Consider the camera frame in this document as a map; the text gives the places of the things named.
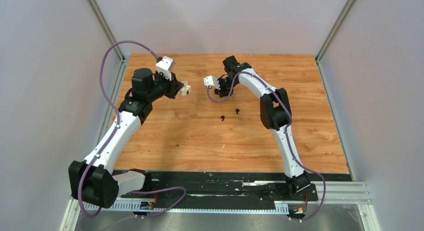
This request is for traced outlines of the white earbud charging case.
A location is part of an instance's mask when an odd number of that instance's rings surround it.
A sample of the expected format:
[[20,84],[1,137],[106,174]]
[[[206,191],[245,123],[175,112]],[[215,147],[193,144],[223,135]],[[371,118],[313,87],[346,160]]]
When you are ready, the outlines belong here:
[[184,88],[184,93],[181,94],[181,96],[185,97],[191,92],[192,87],[191,87],[191,85],[188,84],[188,86],[185,86],[185,87],[182,87],[182,88]]

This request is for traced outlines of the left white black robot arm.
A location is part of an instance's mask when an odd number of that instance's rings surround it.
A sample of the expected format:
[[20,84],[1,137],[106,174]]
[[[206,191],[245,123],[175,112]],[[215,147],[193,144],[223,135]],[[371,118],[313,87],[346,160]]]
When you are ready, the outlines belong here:
[[73,161],[69,168],[71,195],[81,208],[92,204],[108,209],[116,199],[135,191],[140,197],[149,197],[153,192],[151,176],[141,169],[113,174],[113,170],[130,138],[142,127],[153,110],[153,102],[177,94],[186,96],[191,86],[187,81],[178,81],[171,72],[167,79],[162,72],[149,68],[134,71],[131,88],[117,108],[111,127],[94,150],[82,161]]

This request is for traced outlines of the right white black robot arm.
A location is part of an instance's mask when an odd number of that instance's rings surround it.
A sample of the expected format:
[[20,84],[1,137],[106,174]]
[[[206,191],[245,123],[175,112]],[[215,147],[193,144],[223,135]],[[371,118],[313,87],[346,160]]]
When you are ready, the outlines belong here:
[[274,136],[283,161],[287,182],[286,195],[292,200],[298,200],[305,194],[311,181],[301,164],[294,142],[291,127],[293,119],[287,91],[268,84],[250,64],[238,62],[233,55],[225,58],[222,63],[226,77],[218,78],[214,84],[208,84],[207,87],[214,87],[214,93],[227,100],[233,94],[234,87],[241,84],[259,99],[261,123]]

